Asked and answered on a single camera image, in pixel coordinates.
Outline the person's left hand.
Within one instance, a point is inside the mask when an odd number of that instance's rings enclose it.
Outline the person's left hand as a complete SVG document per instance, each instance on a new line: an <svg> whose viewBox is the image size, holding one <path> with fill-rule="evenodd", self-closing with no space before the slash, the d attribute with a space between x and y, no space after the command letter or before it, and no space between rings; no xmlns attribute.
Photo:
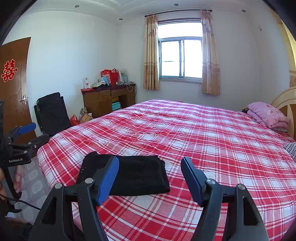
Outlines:
<svg viewBox="0 0 296 241"><path fill-rule="evenodd" d="M14 189L16 193L20 193L21 186L22 186L22 167L16 166L16 170L14 174ZM8 197L2 183L1 183L1 195Z"/></svg>

